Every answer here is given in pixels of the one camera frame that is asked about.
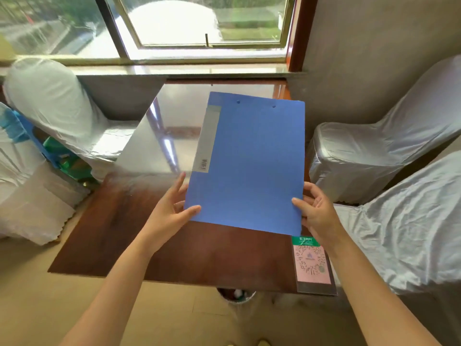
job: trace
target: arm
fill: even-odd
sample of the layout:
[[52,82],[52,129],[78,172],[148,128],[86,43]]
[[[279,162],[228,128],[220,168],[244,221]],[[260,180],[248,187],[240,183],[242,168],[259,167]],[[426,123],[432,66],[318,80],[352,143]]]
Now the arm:
[[199,205],[181,211],[184,202],[177,201],[187,191],[187,185],[181,187],[184,177],[182,173],[159,200],[144,227],[112,267],[101,290],[66,334],[61,346],[120,344],[150,258],[200,211]]
[[392,293],[341,225],[333,204],[316,185],[305,182],[313,197],[293,198],[303,225],[324,246],[369,346],[440,346]]

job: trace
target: beige tile floor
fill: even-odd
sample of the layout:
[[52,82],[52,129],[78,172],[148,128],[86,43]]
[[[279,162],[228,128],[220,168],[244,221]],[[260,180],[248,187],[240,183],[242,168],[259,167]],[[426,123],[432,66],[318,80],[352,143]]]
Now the beige tile floor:
[[[100,278],[47,273],[61,246],[0,240],[0,345],[57,345],[100,288]],[[214,288],[153,282],[142,285],[122,345],[253,346],[259,338],[273,346],[365,345],[348,311],[275,307],[260,294],[236,313]]]

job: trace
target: hand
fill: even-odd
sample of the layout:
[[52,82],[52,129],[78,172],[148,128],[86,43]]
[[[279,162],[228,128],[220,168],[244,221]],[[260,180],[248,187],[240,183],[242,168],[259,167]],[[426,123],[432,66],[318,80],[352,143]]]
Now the hand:
[[182,185],[185,177],[186,173],[182,172],[174,185],[166,191],[135,239],[147,249],[150,256],[201,210],[200,205],[183,210],[184,201],[178,201],[187,192],[188,185]]
[[350,237],[324,192],[310,182],[304,182],[304,189],[310,191],[313,198],[303,196],[303,200],[298,198],[291,200],[303,214],[301,223],[328,252],[334,254],[337,244]]

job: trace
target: blue folder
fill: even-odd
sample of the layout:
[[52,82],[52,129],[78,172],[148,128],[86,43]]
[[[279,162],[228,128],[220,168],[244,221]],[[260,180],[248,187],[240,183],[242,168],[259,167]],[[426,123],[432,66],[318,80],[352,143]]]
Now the blue folder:
[[192,220],[299,236],[304,114],[300,101],[211,92],[184,205],[201,205]]

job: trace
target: white fabric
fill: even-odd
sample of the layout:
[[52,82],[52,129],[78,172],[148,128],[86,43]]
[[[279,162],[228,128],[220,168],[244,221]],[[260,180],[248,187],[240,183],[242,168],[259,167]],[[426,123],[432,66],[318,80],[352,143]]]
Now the white fabric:
[[461,282],[461,151],[359,207],[335,204],[341,223],[396,292]]
[[138,124],[107,120],[72,71],[50,59],[16,61],[4,90],[12,107],[88,162],[100,181]]
[[[4,125],[5,106],[0,108]],[[0,236],[43,245],[59,236],[89,190],[56,174],[30,139],[15,142],[24,130],[12,126],[11,117],[9,122],[0,128]]]
[[405,165],[461,130],[461,55],[432,66],[379,122],[323,123],[309,176],[334,202],[364,204]]

